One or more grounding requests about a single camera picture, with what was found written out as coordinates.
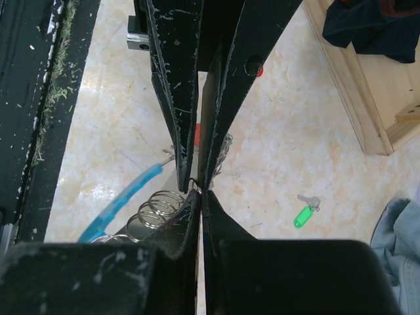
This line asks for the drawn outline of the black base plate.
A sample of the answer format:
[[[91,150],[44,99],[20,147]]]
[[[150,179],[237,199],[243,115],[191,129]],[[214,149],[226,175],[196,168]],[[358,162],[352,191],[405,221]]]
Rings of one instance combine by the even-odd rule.
[[[1,2],[1,249],[43,241],[98,1]]]

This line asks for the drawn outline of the wooden clothes rack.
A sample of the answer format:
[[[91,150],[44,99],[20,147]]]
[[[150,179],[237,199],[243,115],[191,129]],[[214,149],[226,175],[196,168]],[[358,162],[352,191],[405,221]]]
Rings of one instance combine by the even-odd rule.
[[[419,63],[356,54],[330,45],[322,30],[331,1],[305,1],[330,73],[365,154],[389,156],[419,134]]]

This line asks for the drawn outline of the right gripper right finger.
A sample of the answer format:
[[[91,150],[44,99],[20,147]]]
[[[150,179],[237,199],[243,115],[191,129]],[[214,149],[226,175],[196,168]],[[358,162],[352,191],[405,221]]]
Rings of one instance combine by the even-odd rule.
[[[223,208],[214,191],[201,195],[203,223],[203,253],[205,275],[205,305],[207,314],[218,314],[224,303],[220,241],[253,240],[256,238],[240,226]]]

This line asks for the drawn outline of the navy basketball jersey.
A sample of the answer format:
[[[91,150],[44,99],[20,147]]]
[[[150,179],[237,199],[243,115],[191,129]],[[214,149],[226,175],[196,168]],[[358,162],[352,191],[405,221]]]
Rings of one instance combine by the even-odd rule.
[[[352,45],[358,54],[413,64],[419,40],[419,2],[334,1],[327,9],[322,37],[335,47]]]

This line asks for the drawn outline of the key with red tag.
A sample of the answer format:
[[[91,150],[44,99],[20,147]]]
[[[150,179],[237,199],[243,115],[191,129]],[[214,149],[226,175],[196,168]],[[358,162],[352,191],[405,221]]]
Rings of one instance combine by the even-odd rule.
[[[262,66],[257,74],[257,77],[261,77],[263,75],[264,72],[264,67]]]

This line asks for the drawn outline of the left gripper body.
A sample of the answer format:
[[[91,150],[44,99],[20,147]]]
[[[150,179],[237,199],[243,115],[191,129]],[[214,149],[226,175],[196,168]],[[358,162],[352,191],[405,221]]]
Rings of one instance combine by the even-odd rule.
[[[134,1],[135,14],[128,17],[127,46],[149,51],[145,1]],[[238,21],[242,1],[204,1],[198,45],[198,70],[207,72],[219,40]]]

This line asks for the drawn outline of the key with green tag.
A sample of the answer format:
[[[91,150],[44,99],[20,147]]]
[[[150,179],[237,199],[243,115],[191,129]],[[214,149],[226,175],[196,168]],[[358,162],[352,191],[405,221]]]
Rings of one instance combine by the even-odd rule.
[[[302,194],[298,194],[297,199],[305,202],[306,206],[295,217],[293,225],[295,228],[302,228],[309,221],[312,215],[320,210],[321,200],[316,196],[306,197]]]

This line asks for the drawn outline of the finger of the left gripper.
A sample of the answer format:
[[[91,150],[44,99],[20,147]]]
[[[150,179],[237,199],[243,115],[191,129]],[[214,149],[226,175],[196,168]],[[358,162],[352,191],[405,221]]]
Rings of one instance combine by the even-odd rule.
[[[210,187],[224,138],[257,74],[300,6],[300,1],[223,1],[212,28],[219,30],[203,87],[198,182]]]
[[[173,146],[177,184],[186,192],[198,108],[198,47],[203,1],[147,1],[152,84]]]

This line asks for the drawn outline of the light blue denim cloth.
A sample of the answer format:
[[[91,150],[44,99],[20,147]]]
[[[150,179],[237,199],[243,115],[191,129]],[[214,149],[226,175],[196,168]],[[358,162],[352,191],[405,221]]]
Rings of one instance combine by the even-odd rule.
[[[419,204],[393,199],[373,232],[370,246],[383,265],[402,314],[419,313]]]

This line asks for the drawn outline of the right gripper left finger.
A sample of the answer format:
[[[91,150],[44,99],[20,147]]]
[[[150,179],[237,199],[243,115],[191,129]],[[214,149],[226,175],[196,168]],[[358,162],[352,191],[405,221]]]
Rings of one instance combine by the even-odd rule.
[[[195,314],[201,195],[191,190],[180,209],[146,243],[157,247],[145,314]]]

